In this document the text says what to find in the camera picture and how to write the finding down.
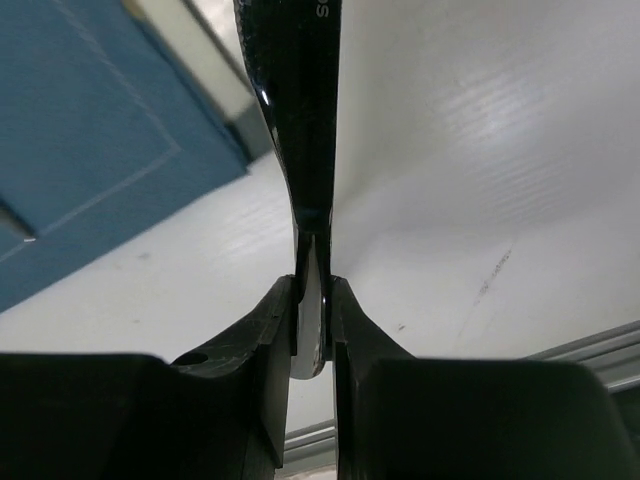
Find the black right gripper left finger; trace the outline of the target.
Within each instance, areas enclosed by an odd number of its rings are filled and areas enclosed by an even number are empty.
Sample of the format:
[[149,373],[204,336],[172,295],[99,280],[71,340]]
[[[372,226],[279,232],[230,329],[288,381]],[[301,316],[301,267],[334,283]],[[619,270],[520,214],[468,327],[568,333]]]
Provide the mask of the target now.
[[172,362],[5,354],[5,479],[270,479],[284,460],[294,280]]

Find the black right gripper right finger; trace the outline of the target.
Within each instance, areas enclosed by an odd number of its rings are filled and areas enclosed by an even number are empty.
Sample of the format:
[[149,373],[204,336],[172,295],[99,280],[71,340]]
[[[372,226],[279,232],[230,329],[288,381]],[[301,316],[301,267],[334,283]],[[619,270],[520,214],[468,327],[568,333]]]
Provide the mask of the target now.
[[638,455],[587,367],[417,358],[335,278],[331,335],[341,479],[634,479]]

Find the blue beige checked placemat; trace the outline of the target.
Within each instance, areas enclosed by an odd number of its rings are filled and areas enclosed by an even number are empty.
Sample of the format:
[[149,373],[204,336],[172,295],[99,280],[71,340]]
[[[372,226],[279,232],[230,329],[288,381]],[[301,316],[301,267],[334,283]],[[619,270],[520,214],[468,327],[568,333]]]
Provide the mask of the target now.
[[270,148],[195,2],[3,2],[2,308],[244,176]]

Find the silver table knife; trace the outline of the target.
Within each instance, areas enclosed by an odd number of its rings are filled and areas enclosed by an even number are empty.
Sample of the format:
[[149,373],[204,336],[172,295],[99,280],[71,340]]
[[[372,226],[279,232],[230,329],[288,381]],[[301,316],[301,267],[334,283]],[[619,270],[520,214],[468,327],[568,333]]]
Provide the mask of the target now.
[[236,28],[287,185],[294,228],[297,326],[291,375],[316,377],[330,357],[339,1],[237,1]]

